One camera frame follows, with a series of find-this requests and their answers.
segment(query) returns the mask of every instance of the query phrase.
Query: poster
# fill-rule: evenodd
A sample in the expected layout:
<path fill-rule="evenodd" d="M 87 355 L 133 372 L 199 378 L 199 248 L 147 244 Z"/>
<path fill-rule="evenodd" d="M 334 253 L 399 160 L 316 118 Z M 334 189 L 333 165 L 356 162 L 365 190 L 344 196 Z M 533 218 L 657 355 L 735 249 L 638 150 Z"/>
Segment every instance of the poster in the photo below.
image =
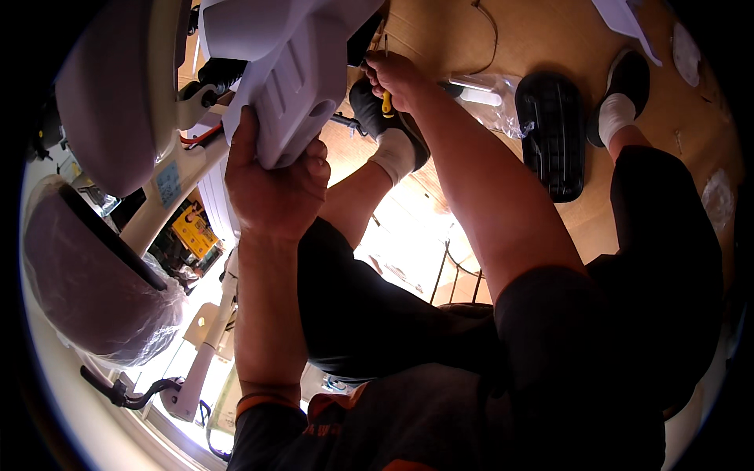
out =
<path fill-rule="evenodd" d="M 181 213 L 172 228 L 181 242 L 196 258 L 201 260 L 217 243 L 217 236 L 207 226 L 207 222 L 199 216 L 196 206 L 192 204 Z"/>

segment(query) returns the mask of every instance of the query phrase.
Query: white sock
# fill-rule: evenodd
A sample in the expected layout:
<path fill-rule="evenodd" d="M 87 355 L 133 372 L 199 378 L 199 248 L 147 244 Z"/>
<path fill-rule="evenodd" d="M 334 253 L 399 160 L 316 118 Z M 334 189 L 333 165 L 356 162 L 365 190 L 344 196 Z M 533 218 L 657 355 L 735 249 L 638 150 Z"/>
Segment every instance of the white sock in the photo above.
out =
<path fill-rule="evenodd" d="M 402 130 L 389 127 L 377 136 L 377 146 L 377 152 L 369 160 L 385 169 L 393 186 L 413 172 L 416 167 L 414 146 Z"/>
<path fill-rule="evenodd" d="M 613 93 L 599 107 L 599 138 L 605 147 L 610 146 L 610 139 L 622 127 L 633 124 L 636 107 L 628 96 Z"/>

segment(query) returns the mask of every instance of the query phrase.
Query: hand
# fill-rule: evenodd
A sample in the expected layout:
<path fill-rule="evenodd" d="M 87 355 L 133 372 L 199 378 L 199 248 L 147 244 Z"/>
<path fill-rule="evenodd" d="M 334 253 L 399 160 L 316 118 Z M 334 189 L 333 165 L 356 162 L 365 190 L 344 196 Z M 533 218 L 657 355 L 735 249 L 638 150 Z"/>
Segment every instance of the hand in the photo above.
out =
<path fill-rule="evenodd" d="M 292 165 L 265 170 L 254 158 L 258 132 L 256 113 L 244 106 L 225 170 L 241 236 L 298 243 L 325 202 L 330 175 L 327 147 L 314 139 Z"/>
<path fill-rule="evenodd" d="M 368 51 L 361 69 L 372 83 L 372 93 L 382 98 L 385 90 L 393 96 L 393 107 L 399 112 L 410 113 L 410 98 L 417 89 L 429 84 L 429 80 L 416 68 L 413 62 L 400 54 L 390 53 L 385 57 L 383 50 Z"/>

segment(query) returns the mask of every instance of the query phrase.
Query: plastic bag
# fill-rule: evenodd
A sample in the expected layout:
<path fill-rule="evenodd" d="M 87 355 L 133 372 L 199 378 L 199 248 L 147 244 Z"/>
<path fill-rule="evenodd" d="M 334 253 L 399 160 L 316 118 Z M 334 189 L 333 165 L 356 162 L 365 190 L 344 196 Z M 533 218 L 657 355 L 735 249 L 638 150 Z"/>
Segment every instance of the plastic bag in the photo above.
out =
<path fill-rule="evenodd" d="M 32 293 L 66 346 L 110 369 L 143 365 L 176 337 L 188 299 L 150 254 L 143 261 L 164 289 L 129 268 L 71 210 L 64 186 L 59 176 L 42 179 L 26 208 L 23 266 Z"/>
<path fill-rule="evenodd" d="M 712 174 L 702 193 L 702 204 L 715 232 L 725 229 L 733 216 L 734 198 L 731 183 L 723 169 Z"/>
<path fill-rule="evenodd" d="M 474 116 L 489 130 L 498 130 L 511 139 L 523 139 L 534 129 L 534 123 L 527 123 L 523 129 L 516 113 L 516 87 L 521 77 L 500 74 L 459 75 L 451 83 L 468 83 L 455 101 Z M 487 90 L 474 88 L 479 86 Z"/>

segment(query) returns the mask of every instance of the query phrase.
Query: yellow screwdriver handle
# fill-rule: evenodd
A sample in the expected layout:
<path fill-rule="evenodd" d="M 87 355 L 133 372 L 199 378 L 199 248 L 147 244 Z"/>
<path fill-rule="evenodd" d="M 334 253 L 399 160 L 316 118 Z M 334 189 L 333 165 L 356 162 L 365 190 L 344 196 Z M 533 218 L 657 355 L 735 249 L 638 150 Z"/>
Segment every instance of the yellow screwdriver handle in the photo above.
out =
<path fill-rule="evenodd" d="M 393 98 L 387 90 L 382 93 L 382 116 L 385 118 L 392 118 L 395 116 L 395 111 L 393 111 Z"/>

